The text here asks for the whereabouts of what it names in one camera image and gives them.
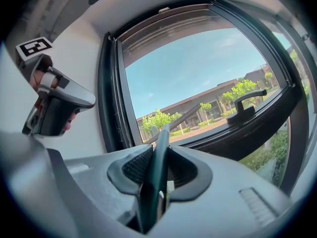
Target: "green tree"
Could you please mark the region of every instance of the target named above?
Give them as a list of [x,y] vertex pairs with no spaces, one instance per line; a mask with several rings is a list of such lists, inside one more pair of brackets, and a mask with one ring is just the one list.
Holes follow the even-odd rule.
[[298,61],[298,54],[296,53],[295,50],[291,52],[290,57],[293,60],[293,63],[296,64],[296,62]]
[[232,94],[231,92],[223,93],[223,94],[222,94],[222,99],[223,99],[223,101],[225,102],[225,104],[229,104],[230,109],[231,109],[231,112],[233,113],[232,107],[231,107],[231,102],[234,101],[234,99],[233,99],[233,94]]
[[207,117],[207,113],[206,111],[208,111],[209,109],[211,109],[211,104],[210,103],[200,103],[200,111],[204,111],[205,112],[205,116],[206,116],[206,120],[207,120],[207,124],[209,125],[209,121],[208,121],[208,117]]
[[269,84],[271,85],[271,87],[273,87],[273,84],[272,84],[272,78],[273,78],[273,73],[272,72],[267,72],[265,75],[264,75],[264,78],[266,79],[267,82],[269,82]]
[[175,121],[175,120],[179,119],[181,116],[182,115],[180,113],[176,112],[176,113],[172,114],[170,116],[170,118],[171,118],[171,121]]
[[142,128],[147,134],[150,133],[153,126],[156,127],[154,116],[148,115],[147,117],[142,117]]
[[[178,112],[172,114],[172,115],[170,116],[171,122],[173,122],[173,121],[179,119],[181,116],[182,116],[182,115],[181,115],[180,113],[178,113]],[[182,124],[179,125],[179,128],[180,128],[180,131],[181,131],[181,133],[182,133],[182,135],[183,135],[184,132],[183,132]]]
[[[232,92],[225,93],[225,96],[229,96],[229,98],[232,97],[232,101],[235,101],[243,95],[255,91],[256,85],[257,84],[252,82],[251,80],[244,79],[242,82],[239,82],[231,88]],[[254,98],[250,98],[243,101],[244,104],[246,104],[247,102],[252,103],[254,105],[256,104]]]
[[142,128],[146,133],[150,133],[152,127],[156,127],[158,130],[161,130],[165,124],[175,121],[181,116],[182,115],[177,112],[170,115],[155,109],[155,116],[148,115],[147,117],[142,117]]

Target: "window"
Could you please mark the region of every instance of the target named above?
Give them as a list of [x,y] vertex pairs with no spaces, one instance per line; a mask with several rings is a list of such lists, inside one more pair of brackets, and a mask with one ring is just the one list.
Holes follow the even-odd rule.
[[265,144],[239,162],[279,187],[286,168],[288,142],[286,122]]
[[292,45],[283,33],[274,32],[274,35],[278,38],[278,40],[281,42],[283,47],[288,52],[290,58],[292,59],[300,75],[301,84],[305,91],[305,96],[306,96],[307,104],[308,104],[309,135],[310,135],[312,133],[314,123],[316,120],[317,109],[315,108],[315,106],[317,105],[317,103],[316,103],[316,98],[314,98],[314,96],[312,95],[311,84],[314,85],[314,83],[313,83],[313,79],[312,79],[309,67],[303,55],[300,53],[300,51],[297,49],[294,43]]
[[[272,32],[239,9],[227,8],[237,10],[230,14],[222,6],[175,7],[119,31],[122,34],[113,39],[105,36],[115,60],[110,56],[100,64],[111,68],[104,78],[111,79],[113,87],[113,107],[108,105],[107,111],[115,123],[102,128],[117,133],[114,141],[123,149],[155,145],[164,124],[182,120],[171,128],[171,144],[241,161],[260,175],[275,164],[278,171],[270,181],[281,182],[289,193],[307,139],[300,77]],[[237,98],[264,89],[265,96],[241,101],[250,116],[227,122],[239,117]],[[275,154],[277,141],[282,141],[280,156]],[[252,167],[254,161],[261,162]]]
[[280,88],[250,40],[230,22],[206,10],[150,24],[123,41],[122,47],[143,142],[154,136],[152,126],[162,129],[161,119],[173,121],[171,114],[184,113],[195,104],[209,107],[185,120],[171,135],[173,142],[224,125],[226,117],[236,112],[233,101],[243,94],[267,89],[266,96],[243,101],[245,108],[256,107]]

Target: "white wall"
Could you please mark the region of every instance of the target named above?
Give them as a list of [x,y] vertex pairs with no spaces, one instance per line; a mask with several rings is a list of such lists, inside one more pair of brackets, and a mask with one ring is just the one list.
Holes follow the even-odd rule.
[[[79,83],[97,98],[97,72],[103,34],[86,21],[78,19],[55,41],[50,53],[54,67]],[[71,129],[62,137],[43,138],[46,147],[61,152],[64,159],[80,158],[106,152],[100,128],[98,104],[79,113]]]
[[[140,13],[153,8],[159,4],[174,0],[100,0],[91,6],[78,20],[70,25],[54,41],[55,50],[50,53],[53,58],[54,66],[61,72],[92,91],[97,97],[97,70],[102,39],[107,31],[113,32],[130,19]],[[269,10],[277,13],[285,10],[277,0],[249,0],[251,4],[261,7],[263,4],[269,5]],[[9,62],[7,53],[4,53],[4,63],[8,68],[14,68],[12,62]],[[34,103],[34,91],[27,89],[23,78],[18,78],[16,71],[12,75],[1,72],[3,84],[0,85],[0,119],[5,117],[5,123],[0,128],[8,129],[10,123],[14,123],[16,130],[22,129],[30,106]],[[5,82],[7,78],[12,79],[16,86]],[[14,96],[12,103],[6,102]],[[3,108],[3,103],[8,103],[11,107]],[[10,113],[15,107],[17,112]],[[106,151],[101,133],[98,107],[78,114],[75,121],[72,122],[72,128],[64,136],[59,138],[41,139],[46,147],[59,150],[65,159],[78,158],[102,154]]]
[[0,130],[21,132],[38,98],[15,66],[6,47],[0,47]]

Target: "finger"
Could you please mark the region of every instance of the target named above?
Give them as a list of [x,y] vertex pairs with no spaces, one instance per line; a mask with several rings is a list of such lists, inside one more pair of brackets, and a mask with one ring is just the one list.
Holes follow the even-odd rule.
[[44,72],[36,70],[33,74],[33,77],[30,80],[30,85],[33,89],[36,89],[40,84],[42,77],[44,76]]
[[76,118],[76,114],[75,114],[75,113],[72,113],[69,119],[70,119],[70,120],[74,120],[75,118]]
[[[33,77],[30,80],[30,85],[32,86],[33,89],[36,89],[37,86],[41,83],[41,80],[44,76],[44,72],[40,71],[40,70],[36,70],[33,74]],[[58,80],[57,78],[53,79],[53,82],[51,84],[52,88],[56,88],[58,85]]]
[[68,122],[68,123],[65,125],[64,130],[69,130],[70,127],[71,127],[71,125],[70,125],[70,123]]

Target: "green hedge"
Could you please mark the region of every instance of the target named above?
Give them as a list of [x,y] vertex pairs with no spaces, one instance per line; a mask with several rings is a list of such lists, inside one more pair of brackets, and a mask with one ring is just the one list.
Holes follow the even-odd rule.
[[264,146],[245,157],[240,161],[254,172],[262,168],[269,160],[276,159],[276,166],[273,175],[273,184],[279,186],[283,179],[283,172],[287,156],[288,136],[286,131],[279,131],[270,140],[270,150]]
[[[190,132],[190,127],[183,129],[183,133],[188,133],[188,132]],[[181,130],[177,130],[175,132],[171,132],[169,134],[169,137],[180,136],[181,134],[182,134],[182,131]]]
[[169,136],[174,137],[174,136],[180,136],[181,134],[182,132],[180,130],[177,130],[177,131],[171,132]]
[[200,123],[198,124],[199,128],[205,127],[205,126],[207,126],[207,125],[208,125],[208,123],[207,123],[206,121],[200,122]]
[[[236,113],[236,112],[237,112],[237,111],[236,111],[236,108],[233,108],[232,111],[233,111],[233,113]],[[226,117],[228,117],[228,116],[230,116],[230,115],[232,115],[232,112],[231,112],[231,110],[228,110],[227,112],[222,113],[222,114],[221,114],[221,117],[222,117],[222,118],[226,118]]]
[[[209,119],[208,122],[209,124],[212,124],[214,122],[214,119]],[[199,128],[205,127],[207,125],[208,125],[207,121],[203,121],[198,124]]]
[[188,133],[190,131],[190,127],[187,127],[187,128],[185,128],[185,129],[183,129],[183,132],[184,133]]

